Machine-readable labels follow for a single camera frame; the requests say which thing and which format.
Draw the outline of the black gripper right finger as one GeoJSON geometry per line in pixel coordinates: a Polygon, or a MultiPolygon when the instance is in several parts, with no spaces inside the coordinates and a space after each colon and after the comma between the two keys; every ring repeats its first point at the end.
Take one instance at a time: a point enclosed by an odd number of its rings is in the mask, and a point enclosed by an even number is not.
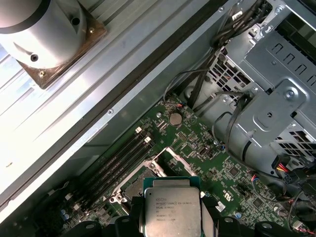
{"type": "Polygon", "coordinates": [[[233,217],[222,217],[212,197],[201,199],[203,237],[279,237],[280,226],[272,222],[257,222],[254,228],[241,224],[233,217]]]}

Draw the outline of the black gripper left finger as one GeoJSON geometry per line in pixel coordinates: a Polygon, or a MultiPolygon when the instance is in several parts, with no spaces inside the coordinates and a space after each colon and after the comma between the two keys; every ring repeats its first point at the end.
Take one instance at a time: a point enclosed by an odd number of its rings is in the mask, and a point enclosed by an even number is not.
{"type": "Polygon", "coordinates": [[[127,216],[118,217],[103,227],[96,221],[84,221],[74,227],[75,237],[144,237],[141,233],[141,217],[144,214],[144,198],[133,197],[127,216]]]}

